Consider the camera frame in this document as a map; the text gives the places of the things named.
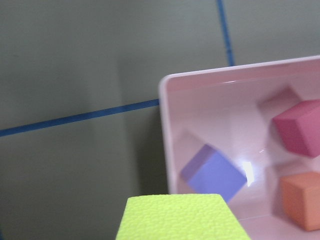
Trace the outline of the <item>red foam block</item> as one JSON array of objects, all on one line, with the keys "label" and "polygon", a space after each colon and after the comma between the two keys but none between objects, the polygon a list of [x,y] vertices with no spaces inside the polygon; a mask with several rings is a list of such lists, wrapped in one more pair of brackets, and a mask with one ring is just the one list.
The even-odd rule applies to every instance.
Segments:
[{"label": "red foam block", "polygon": [[305,100],[272,119],[285,146],[292,153],[320,155],[320,101]]}]

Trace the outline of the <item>yellow foam block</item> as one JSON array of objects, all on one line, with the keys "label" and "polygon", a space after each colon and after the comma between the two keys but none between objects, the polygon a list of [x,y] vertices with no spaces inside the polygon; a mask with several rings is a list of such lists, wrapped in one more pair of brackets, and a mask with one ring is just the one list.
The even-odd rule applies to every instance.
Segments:
[{"label": "yellow foam block", "polygon": [[130,197],[118,240],[248,240],[219,194],[156,194]]}]

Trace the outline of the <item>purple foam block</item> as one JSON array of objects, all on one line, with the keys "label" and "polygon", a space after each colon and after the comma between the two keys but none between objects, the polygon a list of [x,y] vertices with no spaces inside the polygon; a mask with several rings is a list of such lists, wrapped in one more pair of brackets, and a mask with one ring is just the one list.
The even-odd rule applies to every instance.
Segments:
[{"label": "purple foam block", "polygon": [[229,202],[247,183],[246,176],[219,150],[205,144],[182,168],[180,176],[197,194],[219,194]]}]

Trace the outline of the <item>orange foam block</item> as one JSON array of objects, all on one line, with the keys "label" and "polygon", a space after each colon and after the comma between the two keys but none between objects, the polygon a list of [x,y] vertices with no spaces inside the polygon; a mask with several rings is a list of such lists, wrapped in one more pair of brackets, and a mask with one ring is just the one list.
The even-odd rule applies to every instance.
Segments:
[{"label": "orange foam block", "polygon": [[305,231],[320,229],[320,173],[315,171],[280,178],[285,214]]}]

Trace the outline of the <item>pink plastic bin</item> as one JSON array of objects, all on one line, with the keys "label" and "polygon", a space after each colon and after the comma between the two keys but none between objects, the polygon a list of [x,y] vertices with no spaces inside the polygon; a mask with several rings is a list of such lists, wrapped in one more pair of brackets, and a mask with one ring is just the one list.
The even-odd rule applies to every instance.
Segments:
[{"label": "pink plastic bin", "polygon": [[320,58],[171,74],[159,85],[168,191],[191,193],[182,168],[205,144],[247,177],[228,205],[253,240],[317,240],[282,208],[282,176],[319,171],[320,159],[286,150],[273,117],[320,97]]}]

